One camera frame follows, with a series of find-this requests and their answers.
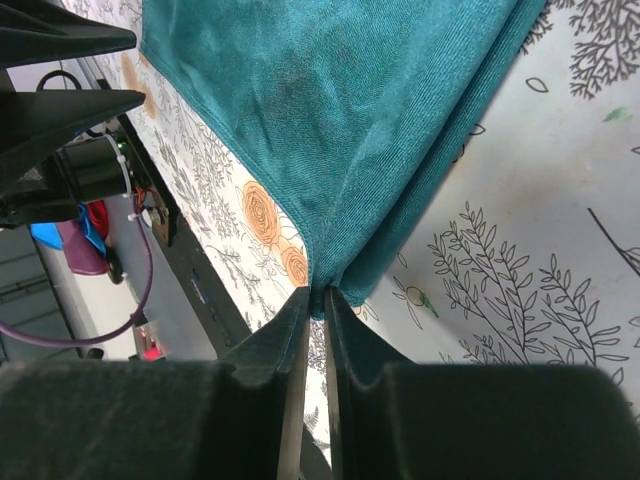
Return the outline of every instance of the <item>floral tablecloth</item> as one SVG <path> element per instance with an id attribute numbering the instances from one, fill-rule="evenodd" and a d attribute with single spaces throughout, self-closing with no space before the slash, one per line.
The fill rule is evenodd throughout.
<path id="1" fill-rule="evenodd" d="M 64 0 L 141 32 L 140 0 Z M 252 330 L 306 285 L 300 235 L 137 51 L 98 57 Z M 437 198 L 356 309 L 424 362 L 586 364 L 640 411 L 640 0 L 550 0 Z M 328 455 L 322 326 L 305 421 Z"/>

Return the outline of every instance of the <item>purple object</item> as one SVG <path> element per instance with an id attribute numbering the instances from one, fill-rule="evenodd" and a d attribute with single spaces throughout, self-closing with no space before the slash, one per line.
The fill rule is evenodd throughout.
<path id="1" fill-rule="evenodd" d="M 86 239 L 76 220 L 56 223 L 67 265 L 79 275 L 102 275 L 109 266 L 95 247 Z"/>

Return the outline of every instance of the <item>towel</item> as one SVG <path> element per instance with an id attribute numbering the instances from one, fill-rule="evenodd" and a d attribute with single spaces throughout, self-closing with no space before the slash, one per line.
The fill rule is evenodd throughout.
<path id="1" fill-rule="evenodd" d="M 364 302 L 544 0 L 144 0 L 145 57 Z"/>

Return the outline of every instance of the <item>purple cable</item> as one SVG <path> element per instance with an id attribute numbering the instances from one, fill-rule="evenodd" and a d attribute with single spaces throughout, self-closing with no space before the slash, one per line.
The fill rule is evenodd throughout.
<path id="1" fill-rule="evenodd" d="M 149 299 L 149 293 L 151 293 L 151 283 L 153 280 L 153 258 L 151 255 L 151 247 L 149 246 L 149 241 L 147 240 L 147 236 L 144 233 L 142 223 L 140 223 L 140 218 L 138 216 L 136 216 L 136 223 L 138 224 L 138 231 L 142 236 L 142 243 L 144 244 L 145 253 L 147 254 L 147 260 L 149 261 L 149 270 L 147 273 L 147 286 L 144 288 L 144 293 L 142 294 L 142 298 L 140 299 L 138 308 L 131 314 L 131 318 L 129 318 L 129 320 L 124 325 L 115 329 L 113 332 L 100 335 L 99 337 L 75 340 L 56 340 L 54 338 L 29 335 L 28 333 L 23 333 L 13 327 L 10 327 L 4 322 L 0 322 L 0 333 L 15 338 L 16 340 L 20 340 L 21 342 L 30 343 L 32 345 L 39 345 L 41 347 L 71 348 L 88 347 L 90 345 L 95 345 L 96 343 L 103 343 L 108 340 L 114 339 L 118 335 L 121 335 L 129 330 L 143 315 L 143 309 L 147 304 L 147 300 Z"/>

